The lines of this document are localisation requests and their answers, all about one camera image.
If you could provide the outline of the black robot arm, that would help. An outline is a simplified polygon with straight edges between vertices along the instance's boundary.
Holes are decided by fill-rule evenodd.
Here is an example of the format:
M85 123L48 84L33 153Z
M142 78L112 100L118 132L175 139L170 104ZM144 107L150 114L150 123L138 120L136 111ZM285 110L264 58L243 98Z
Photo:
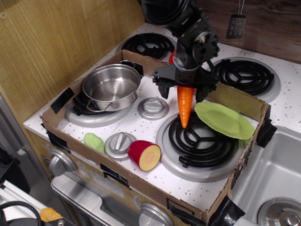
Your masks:
M177 38L173 63L152 70L153 82L163 98L170 87L196 89L202 102L216 90L219 78L211 60L218 56L218 36L194 0L142 0L143 15L150 24L168 29Z

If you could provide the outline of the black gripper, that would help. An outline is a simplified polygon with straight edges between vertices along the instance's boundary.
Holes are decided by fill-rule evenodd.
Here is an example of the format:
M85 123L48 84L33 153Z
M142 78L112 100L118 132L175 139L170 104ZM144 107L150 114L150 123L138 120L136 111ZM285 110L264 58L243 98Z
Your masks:
M164 99L168 99L171 87L180 85L195 88L196 102L203 102L211 91L216 90L219 82L211 62L218 55L218 45L194 43L191 48L187 48L178 43L176 50L173 64L152 70L153 82Z

